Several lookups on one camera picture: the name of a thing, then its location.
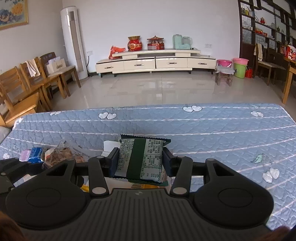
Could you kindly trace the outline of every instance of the framed picture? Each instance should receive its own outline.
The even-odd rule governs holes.
[[[27,0],[0,0],[0,30],[28,24]]]

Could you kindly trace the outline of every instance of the bed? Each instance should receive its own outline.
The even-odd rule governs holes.
[[[296,123],[275,104],[185,104],[69,110],[18,119],[0,145],[3,159],[62,138],[103,151],[120,134],[171,139],[174,155],[215,158],[266,188],[274,198],[268,227],[296,224]],[[191,191],[202,185],[193,177]]]

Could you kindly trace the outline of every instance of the orange flower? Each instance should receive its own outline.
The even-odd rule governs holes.
[[[12,9],[11,9],[11,12],[15,15],[15,16],[19,16],[22,14],[22,11],[23,11],[23,6],[22,6],[22,3],[17,3],[15,4]]]

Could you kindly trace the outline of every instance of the pink bucket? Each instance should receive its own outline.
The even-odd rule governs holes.
[[[222,66],[222,67],[231,67],[232,65],[232,61],[230,60],[226,60],[226,59],[218,59],[218,66]]]
[[[249,60],[245,58],[233,58],[235,64],[247,65]]]

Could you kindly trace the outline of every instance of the white tv cabinet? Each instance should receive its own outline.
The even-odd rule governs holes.
[[[114,76],[119,73],[154,72],[209,69],[212,74],[216,66],[216,59],[211,56],[200,55],[200,50],[191,49],[165,49],[142,50],[135,52],[114,53],[118,59],[103,59],[97,62],[96,72],[101,74],[112,72]]]

